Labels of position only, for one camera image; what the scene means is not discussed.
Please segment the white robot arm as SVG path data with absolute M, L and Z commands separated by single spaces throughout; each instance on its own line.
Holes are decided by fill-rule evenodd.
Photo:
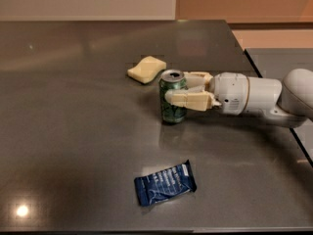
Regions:
M 223 115 L 258 116 L 288 128 L 313 119 L 313 73 L 290 71 L 282 80 L 222 72 L 167 70 L 160 96 L 168 122 L 181 121 L 188 110 L 216 110 Z

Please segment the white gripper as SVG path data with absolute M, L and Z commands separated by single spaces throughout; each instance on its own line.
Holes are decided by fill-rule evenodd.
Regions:
M 189 88 L 209 85 L 209 91 L 189 92 L 188 90 L 168 90 L 165 100 L 172 106 L 204 112 L 219 107 L 225 115 L 239 115 L 248 98 L 248 78 L 241 73 L 222 72 L 213 77 L 206 71 L 185 71 Z

